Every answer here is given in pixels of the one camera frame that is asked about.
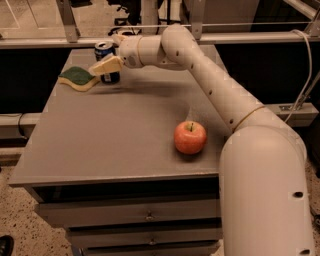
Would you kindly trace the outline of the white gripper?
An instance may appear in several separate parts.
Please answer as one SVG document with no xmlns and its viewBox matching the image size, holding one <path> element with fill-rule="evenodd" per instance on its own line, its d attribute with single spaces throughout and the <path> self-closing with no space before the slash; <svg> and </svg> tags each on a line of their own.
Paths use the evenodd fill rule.
<svg viewBox="0 0 320 256">
<path fill-rule="evenodd" d="M 141 68 L 143 66 L 139 57 L 139 42 L 141 36 L 129 36 L 113 34 L 114 43 L 119 46 L 119 56 L 107 55 L 97 61 L 89 69 L 93 76 L 119 72 L 123 67 L 123 62 L 128 68 Z"/>
</svg>

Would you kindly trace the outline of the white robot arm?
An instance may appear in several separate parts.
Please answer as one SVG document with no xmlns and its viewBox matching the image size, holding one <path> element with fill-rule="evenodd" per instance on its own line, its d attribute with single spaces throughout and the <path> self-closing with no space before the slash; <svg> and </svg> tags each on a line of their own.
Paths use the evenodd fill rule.
<svg viewBox="0 0 320 256">
<path fill-rule="evenodd" d="M 91 74 L 185 69 L 231 130 L 219 167 L 224 255 L 316 256 L 301 137 L 209 59 L 185 27 L 113 40 L 117 55 L 91 66 Z"/>
</svg>

